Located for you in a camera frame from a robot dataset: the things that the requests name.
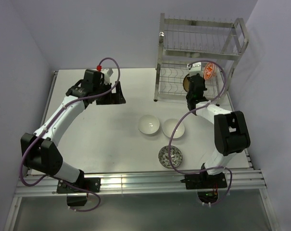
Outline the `brown glazed bowl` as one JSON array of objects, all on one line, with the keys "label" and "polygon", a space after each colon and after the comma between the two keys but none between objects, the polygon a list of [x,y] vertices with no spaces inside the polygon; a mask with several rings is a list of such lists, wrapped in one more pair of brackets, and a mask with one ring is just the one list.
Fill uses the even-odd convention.
[{"label": "brown glazed bowl", "polygon": [[189,84],[190,84],[190,76],[187,74],[183,79],[183,89],[185,92],[189,91]]}]

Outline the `orange patterned bowl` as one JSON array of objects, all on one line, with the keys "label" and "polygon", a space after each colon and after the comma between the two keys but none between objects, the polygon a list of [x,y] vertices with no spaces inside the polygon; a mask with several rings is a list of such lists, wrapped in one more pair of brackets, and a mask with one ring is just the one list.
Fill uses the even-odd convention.
[{"label": "orange patterned bowl", "polygon": [[214,63],[208,62],[203,70],[203,78],[205,80],[210,80],[212,77],[216,76],[217,66]]}]

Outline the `black white floral bowl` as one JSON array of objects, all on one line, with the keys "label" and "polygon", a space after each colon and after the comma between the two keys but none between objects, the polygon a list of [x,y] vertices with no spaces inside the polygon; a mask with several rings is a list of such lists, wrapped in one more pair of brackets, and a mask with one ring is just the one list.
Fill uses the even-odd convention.
[{"label": "black white floral bowl", "polygon": [[172,169],[172,166],[169,161],[169,152],[170,152],[170,158],[171,162],[174,167],[179,167],[182,164],[183,161],[183,155],[182,152],[175,146],[171,145],[170,148],[168,146],[164,146],[160,149],[158,153],[158,159],[160,164],[168,169]]}]

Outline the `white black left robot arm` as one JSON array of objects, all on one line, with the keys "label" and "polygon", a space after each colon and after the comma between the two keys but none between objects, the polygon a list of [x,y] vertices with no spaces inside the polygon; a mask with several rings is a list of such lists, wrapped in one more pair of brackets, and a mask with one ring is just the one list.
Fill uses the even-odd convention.
[{"label": "white black left robot arm", "polygon": [[35,132],[25,133],[21,137],[21,166],[67,181],[68,187],[74,192],[84,189],[84,171],[66,163],[58,145],[72,122],[90,104],[126,103],[120,81],[114,84],[110,82],[112,74],[112,69],[103,69],[100,65],[95,70],[85,70],[84,77],[67,90],[62,103],[52,116]]}]

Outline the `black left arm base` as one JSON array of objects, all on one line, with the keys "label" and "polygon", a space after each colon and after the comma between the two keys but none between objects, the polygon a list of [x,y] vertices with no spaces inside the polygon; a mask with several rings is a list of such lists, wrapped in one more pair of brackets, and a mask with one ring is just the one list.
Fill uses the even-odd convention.
[{"label": "black left arm base", "polygon": [[[76,211],[91,211],[99,207],[101,198],[97,193],[100,192],[101,178],[84,178],[80,183],[67,183],[64,180],[59,180],[56,193],[66,194],[66,203],[70,209]],[[92,209],[79,209],[88,202],[89,195],[97,197],[97,204]]]}]

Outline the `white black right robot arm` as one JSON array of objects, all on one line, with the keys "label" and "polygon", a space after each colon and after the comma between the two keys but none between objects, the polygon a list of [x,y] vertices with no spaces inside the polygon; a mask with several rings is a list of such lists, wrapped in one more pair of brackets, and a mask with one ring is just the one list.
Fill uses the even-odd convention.
[{"label": "white black right robot arm", "polygon": [[188,109],[214,125],[215,149],[203,164],[207,171],[200,175],[200,184],[209,188],[216,182],[216,175],[237,154],[251,145],[251,139],[243,112],[225,110],[204,96],[207,90],[205,79],[196,74],[188,77],[189,89],[186,95]]}]

